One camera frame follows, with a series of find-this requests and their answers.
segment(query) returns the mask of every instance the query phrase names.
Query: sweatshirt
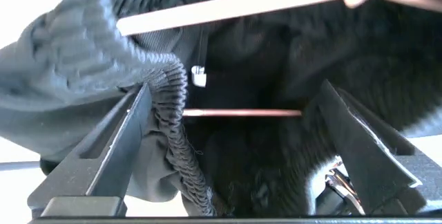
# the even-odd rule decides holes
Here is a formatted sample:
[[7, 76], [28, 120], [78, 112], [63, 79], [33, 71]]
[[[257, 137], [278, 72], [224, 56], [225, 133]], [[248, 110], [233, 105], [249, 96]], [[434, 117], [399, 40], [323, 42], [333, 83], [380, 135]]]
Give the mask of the sweatshirt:
[[[440, 133], [437, 13], [331, 1], [131, 37], [115, 26], [199, 1], [63, 0], [0, 50], [0, 136], [57, 164], [123, 88], [147, 82], [152, 114], [128, 194], [162, 202], [181, 191], [190, 215], [293, 216], [314, 213], [309, 185], [336, 155], [322, 131], [183, 110], [302, 109], [328, 79], [405, 136]], [[190, 82], [193, 66], [205, 67], [205, 88]]]

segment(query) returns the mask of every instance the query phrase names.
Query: dark gray fabric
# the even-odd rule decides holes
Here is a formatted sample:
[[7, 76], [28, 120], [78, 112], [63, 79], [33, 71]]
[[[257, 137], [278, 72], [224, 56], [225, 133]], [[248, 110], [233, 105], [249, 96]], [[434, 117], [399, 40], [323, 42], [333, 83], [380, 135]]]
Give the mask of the dark gray fabric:
[[[180, 190], [192, 215], [213, 204], [219, 215], [293, 216], [314, 213], [310, 180], [335, 155], [320, 120], [182, 120], [184, 105], [301, 109], [329, 78], [403, 133], [441, 125], [439, 15], [334, 1], [131, 38], [115, 27], [197, 1], [63, 0], [0, 50], [0, 136], [60, 161], [119, 88], [147, 81], [153, 112], [130, 195], [165, 201]], [[187, 85], [196, 64], [206, 88]]]

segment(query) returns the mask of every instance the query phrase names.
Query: white background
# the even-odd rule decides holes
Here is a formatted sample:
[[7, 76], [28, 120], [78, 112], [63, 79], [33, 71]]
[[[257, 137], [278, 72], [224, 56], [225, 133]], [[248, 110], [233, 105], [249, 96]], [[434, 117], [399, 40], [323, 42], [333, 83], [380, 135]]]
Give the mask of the white background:
[[[61, 0], [0, 0], [0, 47], [15, 41], [21, 31], [40, 14], [54, 8]], [[417, 141], [418, 147], [442, 165], [441, 137]], [[39, 156], [0, 138], [0, 162], [37, 161]], [[27, 223], [30, 211], [26, 199], [44, 179], [40, 169], [0, 172], [0, 223]], [[180, 196], [168, 203], [147, 203], [125, 198], [129, 216], [186, 216]]]

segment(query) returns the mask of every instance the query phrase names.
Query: garment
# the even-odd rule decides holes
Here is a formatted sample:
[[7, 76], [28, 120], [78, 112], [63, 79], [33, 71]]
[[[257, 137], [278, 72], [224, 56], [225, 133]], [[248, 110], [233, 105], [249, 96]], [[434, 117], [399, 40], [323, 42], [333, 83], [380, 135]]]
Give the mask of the garment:
[[[405, 135], [439, 126], [437, 13], [333, 1], [127, 38], [115, 27], [198, 1], [63, 0], [0, 50], [0, 136], [59, 162], [122, 88], [148, 82], [153, 110], [128, 194], [155, 202], [180, 190], [192, 215], [289, 216], [314, 213], [311, 179], [336, 155], [324, 130], [182, 119], [184, 107], [302, 109], [327, 78]], [[187, 82], [195, 65], [206, 88]]]

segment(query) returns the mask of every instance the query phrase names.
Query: clothes hanger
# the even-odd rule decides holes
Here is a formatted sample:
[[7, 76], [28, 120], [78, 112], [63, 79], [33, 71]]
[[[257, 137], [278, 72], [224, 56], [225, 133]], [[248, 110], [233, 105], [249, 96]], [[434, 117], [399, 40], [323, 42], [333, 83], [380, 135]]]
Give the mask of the clothes hanger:
[[[135, 35], [144, 32], [308, 6], [327, 1], [333, 0], [210, 0], [124, 17], [117, 21], [117, 28], [123, 36]], [[343, 1], [347, 7], [356, 8], [366, 0]], [[442, 0], [388, 1], [425, 10], [442, 12]], [[205, 87], [206, 74], [204, 67], [194, 66], [191, 72], [193, 83], [196, 86]], [[183, 116], [301, 116], [301, 111], [275, 109], [185, 109]]]

